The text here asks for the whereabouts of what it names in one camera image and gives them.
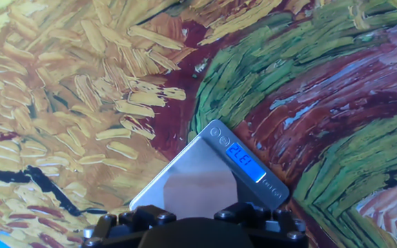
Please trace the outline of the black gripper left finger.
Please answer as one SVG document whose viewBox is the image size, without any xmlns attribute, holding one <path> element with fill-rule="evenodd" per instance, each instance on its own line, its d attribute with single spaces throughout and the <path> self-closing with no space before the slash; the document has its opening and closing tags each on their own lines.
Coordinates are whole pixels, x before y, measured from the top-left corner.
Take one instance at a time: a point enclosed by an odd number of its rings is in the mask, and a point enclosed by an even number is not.
<svg viewBox="0 0 397 248">
<path fill-rule="evenodd" d="M 143 236 L 153 227 L 177 220 L 177 216 L 154 205 L 137 207 L 135 210 L 105 214 L 96 225 L 83 231 L 82 248 L 138 248 Z"/>
</svg>

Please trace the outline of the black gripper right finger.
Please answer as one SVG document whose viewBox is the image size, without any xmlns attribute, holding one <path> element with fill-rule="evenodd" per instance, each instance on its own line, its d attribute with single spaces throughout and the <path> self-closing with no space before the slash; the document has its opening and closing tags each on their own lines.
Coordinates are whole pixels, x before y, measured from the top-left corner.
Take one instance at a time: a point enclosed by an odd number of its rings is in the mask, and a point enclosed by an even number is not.
<svg viewBox="0 0 397 248">
<path fill-rule="evenodd" d="M 309 247 L 305 221 L 290 211 L 234 203 L 216 212 L 214 220 L 238 227 L 254 247 Z"/>
</svg>

